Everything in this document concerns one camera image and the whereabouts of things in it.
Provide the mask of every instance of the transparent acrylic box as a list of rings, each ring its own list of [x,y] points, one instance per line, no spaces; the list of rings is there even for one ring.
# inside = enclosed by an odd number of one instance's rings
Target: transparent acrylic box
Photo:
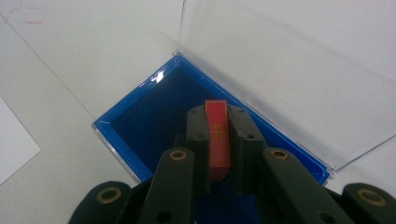
[[[180,8],[174,56],[93,124],[139,180],[205,99],[244,107],[269,145],[294,153],[321,184],[395,137],[394,80],[274,20],[263,2]]]

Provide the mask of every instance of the red rectangular block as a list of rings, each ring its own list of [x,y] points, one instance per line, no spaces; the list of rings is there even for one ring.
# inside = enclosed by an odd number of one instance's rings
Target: red rectangular block
[[[209,178],[221,181],[231,167],[226,101],[206,101],[206,120],[210,130]]]

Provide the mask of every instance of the metal rivet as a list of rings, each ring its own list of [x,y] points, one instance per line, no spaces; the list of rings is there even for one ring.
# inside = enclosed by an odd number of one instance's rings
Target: metal rivet
[[[371,205],[378,206],[378,207],[383,207],[383,206],[387,205],[387,201],[385,200],[385,198],[373,190],[359,189],[358,195],[365,202],[367,202]]]
[[[181,160],[186,159],[187,154],[184,151],[177,150],[177,151],[171,152],[170,157],[174,161],[181,161]]]
[[[113,195],[111,197],[104,197],[106,193],[112,192]],[[97,195],[96,195],[96,201],[99,203],[113,203],[116,201],[119,197],[121,196],[121,190],[116,187],[109,187],[106,189],[102,189]]]
[[[281,150],[272,150],[271,156],[279,161],[285,161],[289,158],[289,154]]]

